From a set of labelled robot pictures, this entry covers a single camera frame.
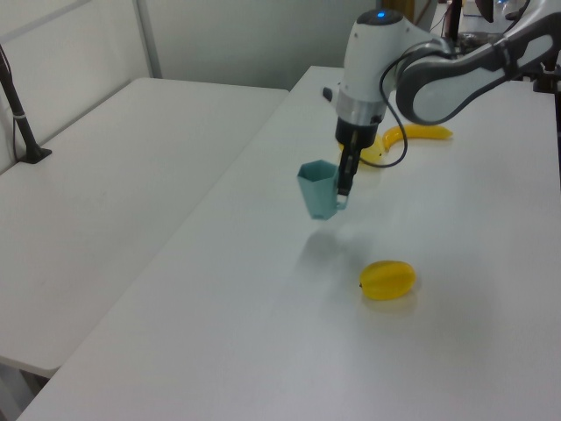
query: banana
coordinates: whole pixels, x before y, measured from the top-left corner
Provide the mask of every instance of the banana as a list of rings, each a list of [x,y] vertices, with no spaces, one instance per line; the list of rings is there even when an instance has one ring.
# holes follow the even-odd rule
[[[415,270],[404,261],[383,260],[368,265],[360,274],[360,287],[372,300],[393,300],[415,284]]]
[[[441,125],[404,125],[404,128],[408,139],[445,140],[454,134]],[[397,125],[385,132],[383,139],[384,149],[387,152],[394,143],[403,140],[403,133],[401,133],[401,129]]]

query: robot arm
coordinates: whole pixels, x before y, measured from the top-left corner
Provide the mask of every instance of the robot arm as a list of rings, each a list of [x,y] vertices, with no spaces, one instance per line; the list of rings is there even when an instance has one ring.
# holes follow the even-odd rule
[[[357,19],[344,59],[337,98],[336,138],[344,146],[337,190],[348,196],[360,151],[372,145],[386,102],[396,89],[401,114],[421,125],[454,117],[473,99],[517,77],[561,50],[561,2],[531,0],[519,24],[493,43],[462,58],[440,38],[416,28],[395,11],[370,11]]]

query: yellow fruit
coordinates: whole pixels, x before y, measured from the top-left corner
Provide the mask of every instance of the yellow fruit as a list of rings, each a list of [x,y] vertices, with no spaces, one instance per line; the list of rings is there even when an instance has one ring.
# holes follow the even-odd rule
[[[404,125],[407,139],[434,139],[445,140],[452,134],[450,130],[441,125]],[[396,142],[403,140],[403,133],[399,126],[392,127],[384,133],[384,149],[386,152]]]
[[[404,261],[383,260],[368,265],[360,274],[365,296],[373,300],[393,300],[415,284],[415,270]]]
[[[339,149],[343,150],[343,145],[339,142],[337,144],[339,145]],[[368,162],[376,162],[381,159],[383,152],[382,138],[377,134],[373,145],[360,151],[360,158]]]

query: black clamp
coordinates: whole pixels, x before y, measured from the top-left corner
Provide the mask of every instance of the black clamp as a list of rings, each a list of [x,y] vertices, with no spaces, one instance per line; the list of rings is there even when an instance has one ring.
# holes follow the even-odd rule
[[[493,50],[499,62],[501,63],[502,69],[505,71],[505,76],[508,80],[512,80],[520,74],[520,69],[518,68],[518,62],[512,54],[510,48],[510,41],[507,38],[502,37],[497,42],[493,44]]]

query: teal cup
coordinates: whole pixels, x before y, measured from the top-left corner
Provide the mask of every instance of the teal cup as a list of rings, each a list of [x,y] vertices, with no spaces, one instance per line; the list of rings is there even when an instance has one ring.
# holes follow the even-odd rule
[[[346,207],[337,202],[338,167],[326,161],[303,164],[298,171],[298,183],[312,219],[327,220]]]

